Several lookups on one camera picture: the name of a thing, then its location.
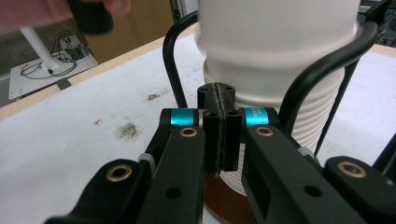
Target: black cable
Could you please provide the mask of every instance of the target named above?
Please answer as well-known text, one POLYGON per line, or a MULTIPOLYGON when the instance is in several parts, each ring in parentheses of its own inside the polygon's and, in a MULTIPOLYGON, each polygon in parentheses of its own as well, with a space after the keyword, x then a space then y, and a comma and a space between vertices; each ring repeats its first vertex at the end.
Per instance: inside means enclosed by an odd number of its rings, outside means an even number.
POLYGON ((396 133, 374 162, 373 168, 396 182, 396 133))
POLYGON ((26 64, 22 69, 21 69, 21 73, 20 75, 29 79, 47 79, 47 78, 51 78, 51 77, 63 77, 66 76, 67 74, 69 74, 70 72, 72 72, 76 67, 77 67, 77 63, 74 60, 70 60, 68 59, 64 54, 61 53, 60 51, 60 43, 61 40, 63 40, 66 43, 66 47, 68 48, 68 43, 66 40, 64 40, 64 38, 59 37, 57 40, 55 40, 55 42, 52 45, 52 50, 50 51, 50 53, 52 53, 55 49, 55 46, 57 46, 58 49, 58 54, 57 55, 52 55, 52 57, 55 57, 57 60, 59 60, 62 63, 71 63, 72 65, 67 68, 66 70, 54 74, 52 70, 48 70, 49 72, 49 76, 48 77, 29 77, 29 75, 33 74, 34 71, 36 71, 38 68, 41 67, 41 63, 36 63, 33 64, 31 66, 29 66, 28 64, 26 64))
POLYGON ((163 41, 163 62, 169 77, 169 81, 174 92, 177 106, 179 108, 186 108, 187 101, 184 96, 183 87, 181 86, 180 77, 178 76, 177 67, 175 63, 174 48, 177 37, 188 27, 198 22, 198 12, 192 12, 180 21, 176 22, 165 36, 163 41))
POLYGON ((66 44, 65 51, 70 55, 72 60, 79 60, 84 57, 84 56, 82 56, 83 54, 81 51, 81 46, 71 49, 73 46, 71 45, 70 39, 61 38, 60 40, 64 41, 64 43, 66 44))

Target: finger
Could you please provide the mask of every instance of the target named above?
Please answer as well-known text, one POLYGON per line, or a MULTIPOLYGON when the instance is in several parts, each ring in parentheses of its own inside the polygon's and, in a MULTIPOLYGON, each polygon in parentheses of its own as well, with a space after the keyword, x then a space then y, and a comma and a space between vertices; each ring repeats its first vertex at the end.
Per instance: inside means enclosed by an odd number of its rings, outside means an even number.
POLYGON ((65 0, 0 0, 0 34, 71 18, 65 0))
POLYGON ((103 2, 106 10, 113 14, 122 16, 129 12, 131 9, 131 0, 81 0, 87 3, 103 2))

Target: black tube frame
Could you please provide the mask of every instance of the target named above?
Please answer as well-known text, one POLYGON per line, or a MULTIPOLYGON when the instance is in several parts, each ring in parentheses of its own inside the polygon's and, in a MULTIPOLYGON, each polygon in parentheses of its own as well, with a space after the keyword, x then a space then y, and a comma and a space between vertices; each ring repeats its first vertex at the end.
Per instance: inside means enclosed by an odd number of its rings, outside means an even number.
POLYGON ((374 162, 373 168, 396 182, 396 133, 374 162))
MULTIPOLYGON (((177 72, 174 47, 178 35, 197 21, 198 12, 192 12, 190 15, 175 23, 166 34, 165 40, 163 41, 163 61, 179 108, 187 107, 187 101, 177 72)), ((344 79, 338 90, 334 104, 332 105, 329 117, 320 134, 315 155, 318 155, 320 146, 329 130, 335 112, 347 89, 347 85, 359 63, 359 59, 375 42, 377 30, 378 27, 374 22, 364 23, 353 41, 312 63, 297 76, 290 85, 282 101, 279 110, 279 119, 285 131, 291 134, 295 120, 297 119, 297 114, 308 93, 331 72, 342 67, 345 68, 344 79)))

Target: white tabletop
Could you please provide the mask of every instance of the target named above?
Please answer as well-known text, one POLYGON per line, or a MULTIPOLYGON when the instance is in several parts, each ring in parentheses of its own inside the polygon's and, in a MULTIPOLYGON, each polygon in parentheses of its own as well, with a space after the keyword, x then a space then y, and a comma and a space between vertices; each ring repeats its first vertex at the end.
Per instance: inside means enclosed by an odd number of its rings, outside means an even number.
MULTIPOLYGON (((196 107, 205 58, 192 35, 177 41, 175 58, 189 106, 196 107)), ((354 154, 373 162, 396 131, 394 74, 395 58, 368 53, 361 59, 321 160, 354 154)), ((161 110, 172 107, 162 49, 155 49, 0 121, 1 222, 42 223, 69 213, 102 165, 137 160, 161 110), (158 97, 149 100, 153 95, 158 97), (131 124, 136 133, 120 135, 131 124)), ((204 215, 204 223, 214 222, 204 215)))

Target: brass insert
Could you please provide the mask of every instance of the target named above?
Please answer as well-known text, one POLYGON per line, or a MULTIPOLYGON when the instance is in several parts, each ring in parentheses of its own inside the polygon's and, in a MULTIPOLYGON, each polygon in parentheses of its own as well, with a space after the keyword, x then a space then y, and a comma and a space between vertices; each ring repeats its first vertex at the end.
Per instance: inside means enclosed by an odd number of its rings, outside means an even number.
POLYGON ((367 176, 367 173, 363 168, 350 161, 340 161, 338 162, 337 167, 341 172, 352 177, 364 178, 367 176))
POLYGON ((265 127, 260 127, 256 129, 256 133, 261 135, 261 136, 265 136, 265 137, 269 137, 272 136, 274 134, 274 132, 269 129, 269 128, 265 128, 265 127))
POLYGON ((194 137, 195 135, 198 134, 198 132, 193 128, 184 128, 180 130, 180 134, 183 137, 194 137))
POLYGON ((126 178, 128 178, 132 174, 132 168, 127 164, 120 164, 111 167, 107 171, 107 180, 111 182, 120 182, 126 178))

